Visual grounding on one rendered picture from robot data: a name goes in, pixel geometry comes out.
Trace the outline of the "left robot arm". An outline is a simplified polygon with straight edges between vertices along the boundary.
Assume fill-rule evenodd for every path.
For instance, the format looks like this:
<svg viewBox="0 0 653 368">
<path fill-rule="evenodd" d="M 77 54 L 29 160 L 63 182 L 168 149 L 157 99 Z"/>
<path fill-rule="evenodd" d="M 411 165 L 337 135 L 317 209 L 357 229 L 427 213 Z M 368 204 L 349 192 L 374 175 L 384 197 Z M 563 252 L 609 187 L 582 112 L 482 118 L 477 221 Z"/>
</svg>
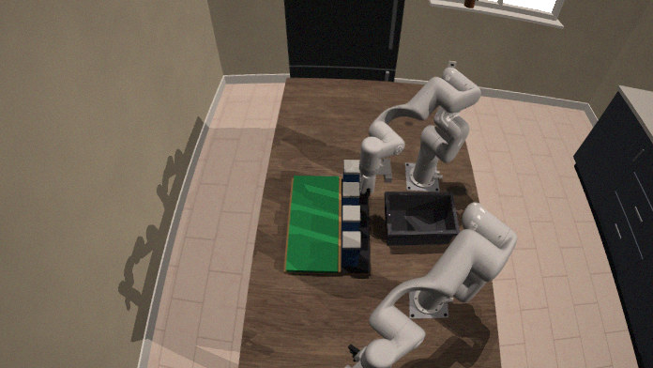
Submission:
<svg viewBox="0 0 653 368">
<path fill-rule="evenodd" d="M 424 341 L 425 331 L 394 306 L 404 294 L 416 291 L 417 309 L 434 314 L 453 302 L 447 297 L 468 302 L 500 273 L 517 243 L 516 233 L 479 203 L 466 207 L 462 223 L 464 230 L 427 275 L 399 284 L 375 308 L 369 323 L 385 339 L 370 342 L 353 368 L 390 368 Z"/>
</svg>

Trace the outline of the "grey crate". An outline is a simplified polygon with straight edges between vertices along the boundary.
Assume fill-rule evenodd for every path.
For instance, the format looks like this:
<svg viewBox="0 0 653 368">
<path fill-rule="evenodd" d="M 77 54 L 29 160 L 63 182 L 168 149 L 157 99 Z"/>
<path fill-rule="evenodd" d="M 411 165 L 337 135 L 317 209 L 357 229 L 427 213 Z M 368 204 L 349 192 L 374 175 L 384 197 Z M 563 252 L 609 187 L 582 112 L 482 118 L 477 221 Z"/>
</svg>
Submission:
<svg viewBox="0 0 653 368">
<path fill-rule="evenodd" d="M 385 218 L 387 245 L 449 244 L 460 233 L 453 192 L 385 192 Z"/>
</svg>

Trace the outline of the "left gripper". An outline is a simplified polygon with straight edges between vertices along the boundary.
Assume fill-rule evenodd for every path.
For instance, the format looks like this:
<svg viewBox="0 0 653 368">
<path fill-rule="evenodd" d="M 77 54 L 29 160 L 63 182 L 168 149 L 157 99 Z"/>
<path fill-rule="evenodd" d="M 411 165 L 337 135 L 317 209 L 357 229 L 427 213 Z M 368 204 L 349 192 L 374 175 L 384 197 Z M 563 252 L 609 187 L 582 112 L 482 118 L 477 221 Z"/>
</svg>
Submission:
<svg viewBox="0 0 653 368">
<path fill-rule="evenodd" d="M 362 355 L 362 353 L 363 353 L 363 351 L 365 350 L 366 347 L 367 346 L 364 346 L 361 350 L 359 350 L 356 347 L 354 347 L 353 345 L 348 346 L 348 348 L 350 349 L 350 353 L 353 354 L 353 356 L 352 356 L 354 358 L 353 361 L 359 362 L 361 360 L 361 355 Z"/>
</svg>

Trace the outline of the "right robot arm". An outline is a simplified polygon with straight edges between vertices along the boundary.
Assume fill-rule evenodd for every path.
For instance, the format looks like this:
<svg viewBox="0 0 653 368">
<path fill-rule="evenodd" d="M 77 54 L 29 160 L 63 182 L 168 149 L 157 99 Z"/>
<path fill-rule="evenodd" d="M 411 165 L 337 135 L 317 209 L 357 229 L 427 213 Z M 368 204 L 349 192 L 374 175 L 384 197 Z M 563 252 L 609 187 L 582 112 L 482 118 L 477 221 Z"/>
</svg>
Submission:
<svg viewBox="0 0 653 368">
<path fill-rule="evenodd" d="M 431 187 L 437 178 L 443 178 L 437 175 L 439 171 L 434 171 L 438 160 L 451 162 L 469 133 L 469 125 L 460 117 L 460 111 L 477 103 L 480 96 L 477 85 L 458 70 L 446 68 L 442 79 L 431 78 L 408 103 L 386 109 L 372 122 L 371 137 L 361 143 L 360 172 L 366 176 L 379 172 L 377 175 L 384 175 L 385 182 L 391 183 L 390 159 L 384 158 L 400 154 L 405 143 L 388 123 L 400 116 L 423 121 L 440 105 L 434 117 L 438 128 L 430 125 L 422 131 L 416 166 L 409 174 L 416 186 Z"/>
</svg>

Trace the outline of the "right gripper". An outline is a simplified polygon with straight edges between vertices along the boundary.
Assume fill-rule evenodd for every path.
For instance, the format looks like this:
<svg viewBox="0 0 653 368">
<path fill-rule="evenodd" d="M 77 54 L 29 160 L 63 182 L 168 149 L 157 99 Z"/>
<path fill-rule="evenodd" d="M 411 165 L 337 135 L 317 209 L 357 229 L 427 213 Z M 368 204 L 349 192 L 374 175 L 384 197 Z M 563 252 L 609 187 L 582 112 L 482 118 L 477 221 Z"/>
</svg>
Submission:
<svg viewBox="0 0 653 368">
<path fill-rule="evenodd" d="M 373 193 L 376 175 L 366 176 L 360 172 L 359 183 L 360 183 L 360 193 L 362 194 L 362 196 L 369 197 L 370 194 Z"/>
</svg>

